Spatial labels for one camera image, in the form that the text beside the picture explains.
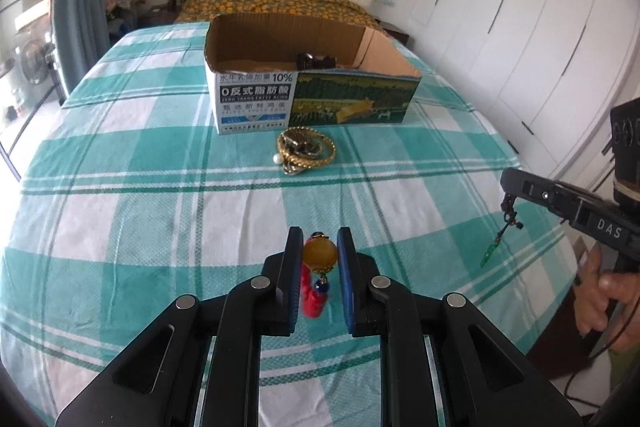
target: twisted gold bangle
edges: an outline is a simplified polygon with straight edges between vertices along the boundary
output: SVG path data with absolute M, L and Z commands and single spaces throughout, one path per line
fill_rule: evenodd
M 302 131 L 304 133 L 310 134 L 311 136 L 315 136 L 321 139 L 330 151 L 329 156 L 327 156 L 327 158 L 322 158 L 321 160 L 308 160 L 306 158 L 301 158 L 300 156 L 290 153 L 289 151 L 287 151 L 284 141 L 284 135 L 287 131 Z M 328 136 L 316 131 L 315 129 L 311 129 L 310 127 L 289 127 L 278 136 L 278 139 L 276 140 L 276 147 L 278 148 L 278 152 L 282 155 L 285 161 L 293 163 L 293 165 L 304 167 L 305 169 L 313 169 L 316 167 L 329 165 L 329 163 L 334 161 L 335 158 L 334 142 Z

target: metal screw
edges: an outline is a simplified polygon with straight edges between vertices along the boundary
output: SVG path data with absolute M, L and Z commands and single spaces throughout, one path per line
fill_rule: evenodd
M 253 279 L 251 279 L 251 286 L 257 290 L 267 288 L 267 286 L 270 284 L 271 279 L 269 279 L 266 275 L 258 275 L 258 277 L 254 277 Z
M 447 295 L 447 304 L 452 308 L 462 308 L 466 304 L 466 299 L 459 293 L 450 293 Z
M 371 284 L 373 285 L 373 288 L 389 288 L 389 286 L 391 286 L 391 279 L 384 275 L 376 275 L 371 279 Z
M 196 298 L 193 295 L 180 295 L 175 299 L 175 307 L 179 310 L 188 310 L 196 303 Z

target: plaid bedsheet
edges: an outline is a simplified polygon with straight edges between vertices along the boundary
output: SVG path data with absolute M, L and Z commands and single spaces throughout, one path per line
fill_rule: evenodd
M 491 125 L 424 72 L 403 124 L 331 126 L 333 164 L 287 177 L 275 132 L 218 136 L 206 23 L 129 34 L 69 97 L 22 181 L 0 264 L 0 356 L 39 414 L 60 411 L 176 296 L 210 298 L 260 271 L 291 225 L 335 235 L 413 291 L 467 295 L 526 351 L 570 286 L 557 221 L 520 202 L 502 225 L 498 179 L 516 165 Z M 375 426 L 378 341 L 352 339 L 336 270 L 319 319 L 265 337 L 265 426 Z

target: cardboard box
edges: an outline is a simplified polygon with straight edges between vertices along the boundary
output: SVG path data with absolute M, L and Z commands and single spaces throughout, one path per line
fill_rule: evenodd
M 300 53 L 337 67 L 297 71 Z M 401 122 L 421 77 L 383 32 L 292 14 L 219 15 L 204 54 L 219 134 Z

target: person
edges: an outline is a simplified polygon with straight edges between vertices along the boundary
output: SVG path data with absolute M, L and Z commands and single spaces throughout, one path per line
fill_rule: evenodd
M 590 330 L 604 331 L 607 327 L 607 305 L 609 299 L 627 304 L 625 313 L 619 318 L 609 338 L 613 339 L 625 324 L 629 314 L 640 298 L 640 274 L 600 274 L 602 254 L 598 243 L 591 249 L 586 261 L 578 268 L 580 284 L 574 285 L 575 325 L 582 334 Z M 640 345 L 640 307 L 635 316 L 611 349 L 617 353 Z

